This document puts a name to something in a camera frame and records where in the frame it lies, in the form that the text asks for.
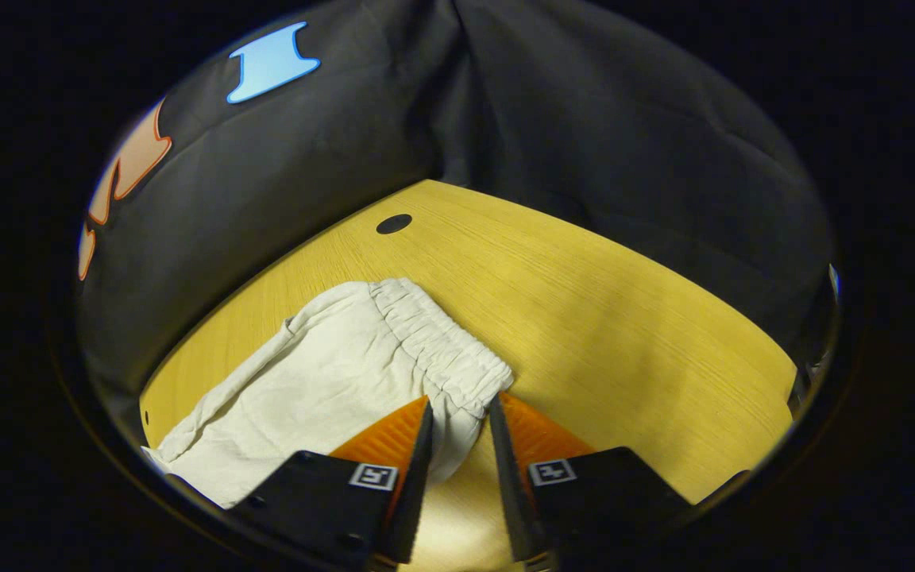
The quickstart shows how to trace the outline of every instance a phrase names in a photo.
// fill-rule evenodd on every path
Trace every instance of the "white shorts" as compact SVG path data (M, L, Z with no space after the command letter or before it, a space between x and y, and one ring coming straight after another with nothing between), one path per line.
M316 296L172 428L143 448L219 506L234 506L296 451L327 454L428 395L430 485L471 450L511 367L407 278Z

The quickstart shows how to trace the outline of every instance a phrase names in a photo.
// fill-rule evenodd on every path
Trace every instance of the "blue sticker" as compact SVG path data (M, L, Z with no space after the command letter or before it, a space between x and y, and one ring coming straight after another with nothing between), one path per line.
M319 68L319 59L302 57L295 46L295 32L305 25L304 21L293 23L233 51L229 59L242 56L241 76L239 87L228 94L228 102L251 100Z

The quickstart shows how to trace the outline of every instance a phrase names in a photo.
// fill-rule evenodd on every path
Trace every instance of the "wood grain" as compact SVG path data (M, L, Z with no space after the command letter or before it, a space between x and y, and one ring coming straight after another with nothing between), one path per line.
M407 213L411 225L376 225ZM749 319L649 258L547 214L434 181L328 228L242 287L141 395L152 446L280 322L341 282L409 276L515 372L512 394L595 446L630 446L697 502L792 423L795 366ZM488 428L430 489L409 570L512 560Z

